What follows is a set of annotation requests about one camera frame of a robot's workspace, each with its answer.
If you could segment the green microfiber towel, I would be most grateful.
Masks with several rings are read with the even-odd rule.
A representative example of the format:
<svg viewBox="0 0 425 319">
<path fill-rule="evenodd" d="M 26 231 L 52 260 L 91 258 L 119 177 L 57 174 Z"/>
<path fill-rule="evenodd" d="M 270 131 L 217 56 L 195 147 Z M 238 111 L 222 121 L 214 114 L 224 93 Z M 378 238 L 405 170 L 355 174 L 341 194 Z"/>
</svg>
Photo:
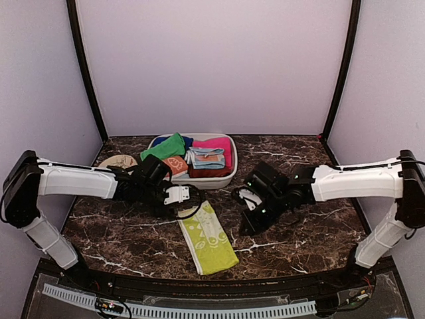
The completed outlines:
<svg viewBox="0 0 425 319">
<path fill-rule="evenodd" d="M 140 154 L 141 160 L 153 155 L 160 160 L 166 160 L 173 156 L 182 156 L 185 154 L 185 141 L 179 133 L 174 133 L 160 144 L 149 148 Z"/>
</svg>

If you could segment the cream yellow-green patterned towel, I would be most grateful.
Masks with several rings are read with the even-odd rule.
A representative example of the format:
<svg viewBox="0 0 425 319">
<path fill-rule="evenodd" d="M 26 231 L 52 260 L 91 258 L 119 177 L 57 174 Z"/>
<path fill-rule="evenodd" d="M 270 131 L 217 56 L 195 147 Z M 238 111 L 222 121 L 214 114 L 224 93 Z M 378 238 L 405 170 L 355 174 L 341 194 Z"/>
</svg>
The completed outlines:
<svg viewBox="0 0 425 319">
<path fill-rule="evenodd" d="M 239 263 L 218 217 L 208 201 L 178 212 L 179 226 L 190 250 L 197 273 L 210 275 Z"/>
</svg>

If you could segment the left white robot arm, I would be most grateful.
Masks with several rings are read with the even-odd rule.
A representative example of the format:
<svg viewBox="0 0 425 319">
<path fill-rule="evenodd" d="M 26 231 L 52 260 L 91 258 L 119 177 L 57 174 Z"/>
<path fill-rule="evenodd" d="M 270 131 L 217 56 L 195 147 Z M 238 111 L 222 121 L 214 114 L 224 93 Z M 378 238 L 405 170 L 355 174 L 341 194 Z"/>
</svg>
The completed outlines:
<svg viewBox="0 0 425 319">
<path fill-rule="evenodd" d="M 116 201 L 140 202 L 155 213 L 168 216 L 167 208 L 190 198 L 189 188 L 172 183 L 166 163 L 149 155 L 140 164 L 88 167 L 42 159 L 27 150 L 19 158 L 3 184 L 1 220 L 22 229 L 41 251 L 50 256 L 70 282 L 80 290 L 94 283 L 84 259 L 37 207 L 45 195 L 91 196 Z"/>
</svg>

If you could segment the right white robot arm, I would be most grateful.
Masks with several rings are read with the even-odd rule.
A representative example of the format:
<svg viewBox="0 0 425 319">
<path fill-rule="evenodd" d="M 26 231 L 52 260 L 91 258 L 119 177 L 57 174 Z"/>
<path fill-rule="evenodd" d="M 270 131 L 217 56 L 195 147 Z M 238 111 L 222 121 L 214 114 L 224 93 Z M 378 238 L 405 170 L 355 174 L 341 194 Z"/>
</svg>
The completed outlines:
<svg viewBox="0 0 425 319">
<path fill-rule="evenodd" d="M 304 166 L 291 175 L 261 161 L 244 185 L 233 191 L 233 198 L 247 206 L 240 234 L 263 233 L 283 213 L 302 205 L 340 198 L 393 198 L 383 220 L 351 251 L 347 268 L 339 273 L 339 283 L 353 288 L 401 238 L 424 227 L 423 165 L 410 150 L 402 150 L 397 158 L 358 166 Z"/>
</svg>

